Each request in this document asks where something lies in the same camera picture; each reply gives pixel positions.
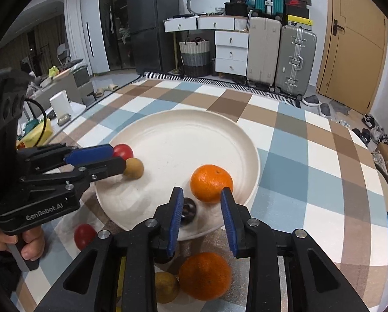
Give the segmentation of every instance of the woven basket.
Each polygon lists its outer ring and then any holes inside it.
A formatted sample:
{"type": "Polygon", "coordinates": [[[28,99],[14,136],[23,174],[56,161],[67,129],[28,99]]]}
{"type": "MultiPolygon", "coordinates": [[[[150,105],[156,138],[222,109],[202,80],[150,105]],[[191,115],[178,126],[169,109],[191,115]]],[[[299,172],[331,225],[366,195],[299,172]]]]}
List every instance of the woven basket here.
{"type": "Polygon", "coordinates": [[[196,38],[190,42],[180,42],[184,73],[189,77],[210,74],[210,41],[196,38]]]}

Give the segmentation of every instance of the orange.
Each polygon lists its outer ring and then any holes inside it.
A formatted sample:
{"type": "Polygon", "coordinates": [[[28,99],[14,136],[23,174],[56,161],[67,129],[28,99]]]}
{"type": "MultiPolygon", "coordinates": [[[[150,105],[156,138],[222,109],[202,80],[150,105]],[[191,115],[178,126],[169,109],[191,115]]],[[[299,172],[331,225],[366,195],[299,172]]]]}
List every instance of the orange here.
{"type": "Polygon", "coordinates": [[[191,192],[202,202],[220,202],[220,193],[224,187],[229,187],[233,192],[233,180],[229,173],[219,166],[202,165],[191,176],[191,192]]]}
{"type": "Polygon", "coordinates": [[[231,268],[214,252],[198,253],[179,269],[180,288],[198,300],[213,300],[224,295],[231,285],[231,268]]]}

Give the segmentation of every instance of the red tomato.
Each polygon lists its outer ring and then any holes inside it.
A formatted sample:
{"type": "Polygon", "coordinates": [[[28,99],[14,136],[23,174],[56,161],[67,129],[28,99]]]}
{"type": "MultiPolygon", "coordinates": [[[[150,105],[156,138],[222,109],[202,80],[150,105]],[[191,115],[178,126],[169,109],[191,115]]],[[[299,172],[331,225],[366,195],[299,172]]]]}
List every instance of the red tomato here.
{"type": "Polygon", "coordinates": [[[96,237],[96,230],[89,224],[80,224],[74,231],[74,242],[81,251],[96,237]]]}
{"type": "Polygon", "coordinates": [[[113,156],[120,156],[124,160],[133,157],[133,151],[127,144],[118,144],[113,148],[113,156]]]}

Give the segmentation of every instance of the white plate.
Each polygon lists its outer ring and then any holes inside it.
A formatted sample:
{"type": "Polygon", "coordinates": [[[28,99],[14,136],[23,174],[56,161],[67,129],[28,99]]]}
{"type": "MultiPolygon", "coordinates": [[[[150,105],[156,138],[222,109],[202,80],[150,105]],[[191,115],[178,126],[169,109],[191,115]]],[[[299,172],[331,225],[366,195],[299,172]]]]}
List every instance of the white plate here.
{"type": "Polygon", "coordinates": [[[247,134],[228,118],[202,110],[167,110],[149,115],[124,128],[110,141],[128,144],[144,164],[144,175],[128,180],[122,175],[96,182],[96,195],[108,217],[125,230],[151,218],[170,200],[174,186],[197,204],[194,221],[180,228],[178,240],[205,235],[223,226],[220,204],[198,201],[190,179],[201,165],[214,164],[233,178],[233,197],[248,206],[256,196],[260,160],[247,134]]]}

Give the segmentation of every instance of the gray suitcase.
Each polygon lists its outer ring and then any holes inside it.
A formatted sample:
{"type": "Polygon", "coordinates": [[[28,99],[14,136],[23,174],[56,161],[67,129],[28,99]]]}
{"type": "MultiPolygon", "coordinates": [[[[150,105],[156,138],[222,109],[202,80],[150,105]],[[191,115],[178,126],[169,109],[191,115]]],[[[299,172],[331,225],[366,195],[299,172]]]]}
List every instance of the gray suitcase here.
{"type": "Polygon", "coordinates": [[[317,37],[302,28],[282,27],[275,92],[283,91],[300,101],[307,91],[314,64],[317,37]]]}
{"type": "Polygon", "coordinates": [[[269,85],[274,83],[281,28],[279,21],[264,17],[251,18],[246,74],[249,80],[269,85]]]}

